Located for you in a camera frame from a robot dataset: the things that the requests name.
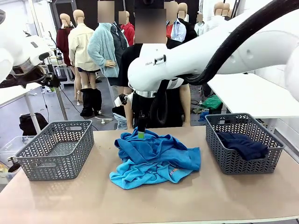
red top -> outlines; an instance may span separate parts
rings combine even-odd
[[[126,25],[121,25],[121,29],[124,30],[124,35],[128,41],[129,46],[134,44],[135,27],[130,22]]]
[[[68,40],[68,36],[71,30],[72,28],[69,27],[64,29],[59,29],[56,36],[57,48],[63,53],[64,63],[68,66],[71,66],[71,61],[69,58],[69,40]]]
[[[166,36],[167,36],[168,38],[170,38],[170,39],[171,39],[172,27],[173,27],[173,24],[168,25],[168,26],[166,27]]]

crumpled blue shirt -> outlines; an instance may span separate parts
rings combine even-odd
[[[136,128],[132,134],[123,133],[115,146],[123,163],[110,174],[110,180],[123,189],[165,181],[178,183],[200,170],[199,147],[187,148],[171,135],[159,136],[146,130],[144,138],[139,139]]]

clear plastic container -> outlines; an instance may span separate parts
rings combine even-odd
[[[10,157],[13,157],[19,152],[25,145],[27,145],[34,136],[18,136],[12,139],[4,147],[0,149],[0,183],[5,183],[2,178],[6,178],[10,181],[17,173],[8,173],[8,169],[13,166],[12,161],[8,161]]]

blue cloth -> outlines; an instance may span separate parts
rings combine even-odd
[[[246,161],[264,159],[268,154],[268,146],[244,134],[217,132],[217,135],[225,148],[237,150]]]
[[[179,19],[176,19],[173,23],[171,39],[175,41],[183,42],[185,40],[187,34],[187,29],[183,23],[180,22]]]
[[[192,171],[200,170],[199,147],[187,148],[170,135],[158,136],[146,130],[138,138],[137,128],[115,141],[123,164],[110,174],[110,180],[123,189],[165,181],[178,183]]]
[[[116,62],[111,23],[99,23],[87,46],[88,55],[101,68],[105,77],[118,77],[119,67],[105,67],[106,60]]]

dark blue garment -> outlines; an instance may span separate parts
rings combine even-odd
[[[217,135],[225,148],[237,150],[246,161],[264,159],[268,154],[266,145],[253,141],[244,134],[218,132]]]
[[[200,169],[199,147],[187,148],[170,135],[158,136],[146,130],[139,139],[136,128],[132,134],[123,133],[115,146],[124,163],[110,174],[110,180],[123,189],[167,180],[177,183]]]

